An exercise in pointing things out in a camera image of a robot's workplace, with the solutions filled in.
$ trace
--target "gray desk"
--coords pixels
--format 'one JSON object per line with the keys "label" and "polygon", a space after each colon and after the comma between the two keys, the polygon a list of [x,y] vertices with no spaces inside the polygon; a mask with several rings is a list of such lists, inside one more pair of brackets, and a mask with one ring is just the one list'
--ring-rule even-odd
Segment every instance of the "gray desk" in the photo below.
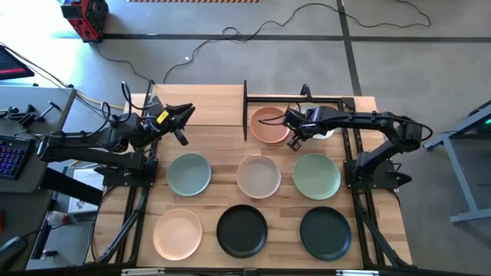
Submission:
{"label": "gray desk", "polygon": [[[33,133],[50,133],[62,129],[75,94],[76,91],[73,89],[0,86],[0,109],[13,106],[23,112],[30,103],[38,112],[42,112],[48,108],[48,101],[51,100],[61,111],[52,110],[45,117],[46,122],[33,123],[29,128]],[[1,134],[13,135],[20,131],[16,123],[6,118],[0,119]],[[41,227],[53,196],[50,190],[37,189],[47,166],[48,164],[41,162],[34,153],[19,180],[0,179],[0,186],[3,186],[0,187],[0,210],[5,214],[5,229],[0,234],[0,245],[14,236],[22,236]],[[5,186],[10,186],[8,189],[12,192],[5,192]],[[25,269],[37,237],[33,234],[26,238],[28,247],[15,260],[11,270]]]}

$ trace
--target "desk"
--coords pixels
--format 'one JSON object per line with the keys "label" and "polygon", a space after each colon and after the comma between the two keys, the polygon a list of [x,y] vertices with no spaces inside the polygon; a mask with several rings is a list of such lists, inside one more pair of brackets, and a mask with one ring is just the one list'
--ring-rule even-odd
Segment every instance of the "desk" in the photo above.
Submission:
{"label": "desk", "polygon": [[[180,86],[195,90],[196,86]],[[163,101],[174,99],[171,90],[162,92],[162,85],[153,89],[155,95]],[[216,91],[215,86],[201,86],[199,93],[187,99],[196,106],[207,101],[206,91]],[[141,95],[134,95],[133,102],[141,106]],[[225,109],[222,117],[233,117],[242,113],[242,100],[235,103],[219,102]],[[357,111],[376,110],[373,97],[355,97]],[[284,103],[250,103],[248,118],[260,107],[274,106],[286,108]],[[332,158],[343,176],[343,160],[346,159],[340,131],[326,140],[309,140],[302,144],[298,152],[291,151],[285,143],[266,145],[259,142],[248,132],[243,139],[242,126],[202,125],[194,123],[184,131],[189,140],[188,146],[181,146],[172,135],[165,136],[157,147],[159,171],[155,186],[150,190],[138,267],[188,267],[188,268],[362,268],[361,250],[357,227],[354,220],[354,207],[351,192],[342,178],[341,188],[330,199],[315,201],[305,198],[294,186],[292,170],[295,162],[306,153],[322,153]],[[362,130],[361,138],[365,150],[371,151],[383,143],[383,135],[376,131]],[[204,156],[212,167],[212,178],[206,190],[194,197],[181,197],[174,194],[166,184],[166,170],[170,163],[184,153],[198,153]],[[282,183],[278,191],[267,199],[250,199],[242,194],[236,185],[236,170],[239,164],[249,156],[263,155],[273,159],[282,171]],[[121,227],[127,198],[127,189],[115,189],[104,201],[97,218],[95,228],[95,246],[97,255],[111,243]],[[404,225],[399,205],[394,195],[388,191],[374,190],[374,202],[379,229],[399,256],[411,263]],[[227,208],[233,205],[253,205],[265,216],[269,226],[269,236],[265,247],[256,256],[238,259],[228,256],[216,240],[216,224]],[[337,209],[348,220],[353,232],[353,242],[349,252],[340,260],[324,262],[310,256],[299,241],[299,226],[303,215],[316,206],[326,205]],[[197,251],[182,261],[167,261],[161,258],[153,246],[153,227],[161,215],[171,209],[185,208],[197,214],[203,225],[203,240]],[[374,242],[368,230],[368,246],[371,258],[375,260]],[[127,254],[132,242],[132,233],[128,236]]]}
{"label": "desk", "polygon": [[[37,112],[48,108],[48,101],[56,103],[61,111],[52,110],[46,115],[44,123],[33,123],[29,128],[34,133],[50,133],[61,130],[75,97],[75,90],[40,87],[8,87],[0,86],[1,108],[9,106],[19,108],[20,112],[30,103]],[[17,123],[6,118],[0,119],[2,134],[13,135],[20,132]],[[28,232],[39,230],[44,221],[46,211],[51,203],[53,192],[38,190],[44,171],[48,164],[39,160],[32,153],[30,160],[17,181],[0,179],[0,210],[5,213],[5,230],[0,234],[0,245],[14,236],[22,236]],[[24,270],[34,247],[37,235],[29,235],[27,248],[12,265],[12,270]]]}

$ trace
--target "red device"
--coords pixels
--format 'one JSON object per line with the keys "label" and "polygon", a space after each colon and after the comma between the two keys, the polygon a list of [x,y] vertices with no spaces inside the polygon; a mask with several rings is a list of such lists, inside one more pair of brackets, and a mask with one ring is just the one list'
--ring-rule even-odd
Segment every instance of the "red device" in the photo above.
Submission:
{"label": "red device", "polygon": [[84,42],[102,42],[104,25],[109,14],[105,0],[65,0],[63,17]]}

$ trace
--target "wooden tabletop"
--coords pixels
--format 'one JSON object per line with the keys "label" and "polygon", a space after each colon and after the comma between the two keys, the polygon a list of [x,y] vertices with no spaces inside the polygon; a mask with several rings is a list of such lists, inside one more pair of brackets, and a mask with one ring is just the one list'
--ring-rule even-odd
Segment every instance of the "wooden tabletop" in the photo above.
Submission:
{"label": "wooden tabletop", "polygon": [[[200,112],[204,112],[206,107],[203,103],[207,102],[209,94],[224,88],[224,86],[213,85],[156,85],[153,92],[163,102],[166,100],[172,102],[175,99],[172,91],[177,89],[172,87],[178,87],[180,93],[188,93],[189,96],[183,98],[182,104],[193,102],[196,112],[200,107],[202,108]],[[231,91],[242,89],[240,88],[242,85],[227,87]],[[143,102],[143,95],[134,95],[133,98],[135,104],[140,105]],[[355,97],[355,103],[357,111],[360,112],[377,109],[373,97]],[[224,118],[233,118],[236,114],[242,114],[242,99],[238,97],[235,102],[227,100],[218,104],[214,103],[213,106],[214,108],[223,107],[224,111],[219,113]],[[283,103],[251,103],[248,108],[249,119],[257,109],[264,106],[286,108],[286,104]],[[261,143],[252,136],[250,131],[248,139],[244,141],[242,127],[233,123],[206,125],[206,122],[200,124],[195,121],[186,127],[184,134],[189,140],[188,146],[181,146],[173,135],[166,135],[159,142],[157,157],[160,168],[155,186],[150,190],[145,213],[140,254],[137,261],[139,267],[362,268],[353,201],[351,192],[344,183],[344,177],[341,177],[341,187],[338,192],[330,199],[320,201],[303,196],[295,188],[292,180],[295,162],[307,153],[325,154],[335,161],[341,175],[344,175],[342,163],[346,156],[341,130],[336,130],[334,135],[326,140],[312,139],[303,142],[298,152],[293,152],[285,143],[275,145]],[[367,151],[373,150],[384,141],[381,133],[370,130],[362,130],[361,138],[364,149]],[[202,193],[192,197],[174,194],[166,183],[166,170],[170,163],[184,153],[198,153],[205,157],[212,167],[210,185]],[[250,199],[236,185],[236,170],[239,164],[250,156],[258,155],[272,159],[282,171],[282,183],[278,191],[267,199]],[[111,243],[121,227],[127,193],[128,188],[115,189],[101,207],[94,236],[94,249],[97,256]],[[400,208],[395,196],[388,191],[374,190],[373,197],[382,234],[399,256],[411,263]],[[216,239],[216,225],[221,214],[227,208],[238,204],[255,206],[265,216],[269,227],[265,247],[257,255],[246,259],[227,255],[220,248]],[[326,262],[312,257],[299,240],[298,231],[303,215],[308,210],[322,205],[337,209],[351,226],[351,247],[348,253],[338,261]],[[157,220],[171,209],[188,209],[198,216],[203,225],[201,244],[193,255],[182,261],[167,261],[158,255],[153,246],[153,228]],[[366,228],[365,231],[371,258],[375,261],[373,238]],[[127,256],[132,237],[133,232],[129,235]]]}

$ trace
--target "black plate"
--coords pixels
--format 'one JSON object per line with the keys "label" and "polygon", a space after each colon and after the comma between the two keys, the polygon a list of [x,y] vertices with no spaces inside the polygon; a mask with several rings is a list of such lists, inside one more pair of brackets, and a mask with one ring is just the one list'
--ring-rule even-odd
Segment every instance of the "black plate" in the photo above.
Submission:
{"label": "black plate", "polygon": [[343,258],[351,245],[351,229],[344,216],[329,207],[317,207],[305,214],[300,239],[308,253],[322,261]]}
{"label": "black plate", "polygon": [[256,208],[235,205],[220,217],[216,226],[216,237],[228,255],[249,258],[258,254],[266,244],[268,225]]}

